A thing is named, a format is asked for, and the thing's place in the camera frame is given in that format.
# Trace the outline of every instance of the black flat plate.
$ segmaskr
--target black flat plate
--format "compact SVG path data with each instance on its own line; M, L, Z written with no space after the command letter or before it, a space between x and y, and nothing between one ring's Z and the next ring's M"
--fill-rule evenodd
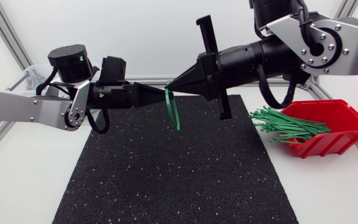
M53 222L297 223L241 97L229 99L233 119L220 121L215 101L177 97L180 132L164 102L109 111Z

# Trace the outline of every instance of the black cable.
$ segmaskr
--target black cable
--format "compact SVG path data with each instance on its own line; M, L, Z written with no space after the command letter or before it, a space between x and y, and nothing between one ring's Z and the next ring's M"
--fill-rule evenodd
M66 91L65 89L63 89L62 87L60 87L60 86L58 86L58 85L56 85L56 84L49 83L48 85L53 86L53 87L55 87L56 89L59 89L60 91L66 93L67 95L70 95L70 94L68 93L68 91Z
M313 30L311 28L311 23L313 22L311 19L309 19L309 10L306 6L305 2L303 0L296 0L299 6L301 6L301 9L299 9L299 27L301 29L301 34L303 41L305 44L310 48L310 53L312 55L319 55L321 51L321 48L316 43L316 40L314 39Z
M53 80L53 78L55 77L56 73L58 71L57 67L54 67L52 70L52 73L50 74L50 76L44 81L43 84L39 84L37 86L37 90L35 91L37 95L41 95L42 90L44 90L45 87L47 87L47 85L49 85L49 83Z
M285 96L283 103L279 103L273 96L272 91L270 90L269 83L267 82L266 74L264 72L263 65L259 64L257 67L257 72L259 75L259 89L264 97L266 103L275 109L283 109L289 106L292 103L293 95L295 94L296 82L290 82L288 87L287 95Z
M262 40L266 39L267 37L264 36L260 30L258 30L258 27L256 26L256 19L254 19L254 30L255 30L255 34L261 38Z
M104 128L99 129L94 122L92 113L89 109L85 110L85 115L88 117L89 124L91 125L92 129L96 131L98 134L106 134L110 129L110 117L107 109L102 109L103 118L104 118Z

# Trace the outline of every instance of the red plastic storage bin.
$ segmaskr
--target red plastic storage bin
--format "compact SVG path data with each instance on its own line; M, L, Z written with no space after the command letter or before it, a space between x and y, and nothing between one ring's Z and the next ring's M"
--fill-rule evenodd
M282 110L282 113L294 118L323 122L332 129L331 133L316 135L302 144L289 143L294 155L303 159L329 153L341 155L358 141L358 112L343 100L296 101Z

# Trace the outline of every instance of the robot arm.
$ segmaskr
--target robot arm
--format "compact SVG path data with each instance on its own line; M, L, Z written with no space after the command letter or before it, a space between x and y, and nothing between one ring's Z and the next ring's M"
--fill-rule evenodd
M109 129L107 109L129 109L165 101L165 91L125 81L126 62L121 58L103 59L98 81L91 82L98 68L92 67L84 45L71 45L51 51L53 72L38 86L37 95L27 97L0 92L0 121L41 123L67 131L77 130L85 116L99 134ZM61 82L51 82L58 73ZM42 90L49 85L46 94ZM69 99L60 98L66 91ZM105 127L99 129L90 109L102 109Z
M255 13L255 32L262 40L218 51L211 18L198 19L206 52L166 88L202 95L207 100L217 98L220 118L229 119L228 88L259 81L267 103L284 108L292 102L296 85L304 84L311 74L358 75L358 19L330 19L309 13L303 0L250 0L250 6ZM0 92L0 121L36 122L74 131L88 116L92 128L105 133L109 128L106 109L165 100L163 90L125 81L126 63L121 58L104 58L99 80L91 82L97 68L92 67L85 46L61 47L48 57L54 69L37 95ZM52 82L56 73L61 82ZM268 78L279 75L290 82L282 103L276 101L267 83ZM46 94L41 95L47 85ZM58 97L59 91L66 91L64 88L69 99ZM103 111L103 129L96 126L90 114L90 109L96 108Z
M227 88L259 81L267 103L284 108L292 102L296 84L310 75L358 75L358 19L309 13L303 0L250 0L250 7L262 40L219 52L210 17L201 18L197 24L206 52L166 88L217 98L220 118L229 119ZM279 75L290 82L283 103L275 100L266 81Z

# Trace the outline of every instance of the bundle of zip ties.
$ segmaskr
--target bundle of zip ties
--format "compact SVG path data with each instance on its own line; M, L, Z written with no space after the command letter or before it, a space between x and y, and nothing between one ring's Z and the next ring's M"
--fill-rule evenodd
M255 112L251 112L249 118L264 121L265 123L254 123L254 126L260 126L261 131L280 132L278 137L270 140L270 142L281 141L293 144L302 144L313 136L318 134L330 133L325 123L317 121L308 121L304 119L292 118L271 107L264 106ZM297 139L296 141L288 141L287 139Z

